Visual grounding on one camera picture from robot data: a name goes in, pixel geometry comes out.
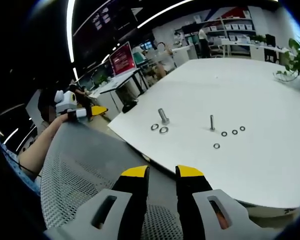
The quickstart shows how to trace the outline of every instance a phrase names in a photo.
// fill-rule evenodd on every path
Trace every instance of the green plant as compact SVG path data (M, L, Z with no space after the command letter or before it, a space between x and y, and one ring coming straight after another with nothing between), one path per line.
M295 80L298 76L300 76L300 42L290 38L289 39L289 47L293 50L295 50L296 55L293 57L293 59L290 58L290 52L286 51L284 53L284 57L287 59L288 64L285 65L286 71L277 71L277 75L284 75L287 76L288 74L291 76L295 76L295 78L291 80L282 80L283 82L291 82Z
M266 40L266 37L265 36L262 36L262 35L255 35L255 36L250 36L250 39L251 40L254 40L254 41L258 41L260 43L266 43L267 40Z
M100 85L100 84L102 84L103 82L107 82L108 81L108 79L107 79L107 77L105 76L105 75L101 75L99 78L98 78L98 80L96 81L96 83L98 84L98 85Z

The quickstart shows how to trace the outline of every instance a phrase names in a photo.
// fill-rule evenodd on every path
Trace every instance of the cable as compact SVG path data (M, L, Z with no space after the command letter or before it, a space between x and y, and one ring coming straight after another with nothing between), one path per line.
M37 173L34 173L33 171L29 170L29 169L26 168L25 166L22 166L19 162L17 162L16 160L14 160L7 152L6 152L6 154L9 156L9 158L10 158L12 161L14 161L16 164L18 164L18 166L19 166L20 169L21 169L21 167L22 167L22 168L24 168L25 170L27 170L27 171L29 171L30 173L32 173L35 177L40 177L40 178L42 178L41 175L39 175L39 174L37 174Z

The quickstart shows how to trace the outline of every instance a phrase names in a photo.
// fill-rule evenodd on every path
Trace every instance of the washer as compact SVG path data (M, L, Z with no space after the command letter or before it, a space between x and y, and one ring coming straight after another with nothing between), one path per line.
M151 126L151 130L154 131L154 130L157 130L159 128L159 124L155 123Z
M163 126L160 128L159 133L160 134L166 134L169 131L169 128L167 126Z
M213 145L213 147L214 147L215 149L219 149L219 148L220 148L220 144L219 144L219 143L215 143L215 144Z

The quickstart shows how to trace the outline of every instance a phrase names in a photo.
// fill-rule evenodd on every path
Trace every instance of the ceiling light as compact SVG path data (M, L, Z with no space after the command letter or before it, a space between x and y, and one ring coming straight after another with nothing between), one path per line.
M30 132L25 136L25 138L20 142L20 144L19 144L19 146L16 148L16 152L18 152L18 150L19 150L19 148L21 147L21 145L24 143L24 141L28 138L28 136L32 133L32 131L33 130L35 130L35 128L36 128L37 126L34 126L31 130L30 130Z
M191 2L191 1L193 1L193 0L184 0L184 1L181 1L181 2L179 2L179 3L177 3L177 4L175 4L175 5L172 5L172 6L168 7L168 8L166 8L165 10L162 10L162 11L158 12L157 14L153 15L153 16L150 17L148 20L144 21L144 22L141 23L139 26L137 26L137 28L139 29L139 28L141 28L143 25L146 25L148 22L150 22L151 20L153 20L153 19L155 19L156 17L158 17L159 15L164 14L165 12L167 12L167 11L169 11L169 10L171 10L171 9L174 9L175 7L178 7L178 6L182 5L182 4L186 4L186 3Z
M110 54L108 54L107 56L104 57L104 59L102 60L101 64L103 64L107 60L108 57L110 57Z
M75 61L72 42L72 18L74 15L75 1L76 0L68 0L68 6L66 8L66 40L68 43L68 50L71 63Z
M4 137L5 135L0 131L0 135L2 136L2 137Z
M8 140L19 130L19 128L17 128L16 130L14 130L7 138L6 140L4 140L3 144L6 144L8 142Z
M73 70L73 73L74 73L74 76L75 76L75 80L78 81L79 79L78 79L78 74L77 74L76 68L74 67L72 70Z

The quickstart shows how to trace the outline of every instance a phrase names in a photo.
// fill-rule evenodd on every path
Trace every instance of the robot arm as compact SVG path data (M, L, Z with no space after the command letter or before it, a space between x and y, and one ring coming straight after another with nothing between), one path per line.
M129 168L112 190L103 189L80 206L73 221L45 233L56 240L139 240L148 181L148 166ZM176 192L184 240L268 240L277 235L253 223L247 210L222 190L212 190L204 174L193 167L176 166Z
M93 117L104 114L108 109L104 106L92 106L89 108L77 108L76 95L72 91L59 90L56 92L54 101L56 102L56 113L68 113L70 120L77 120L84 117Z

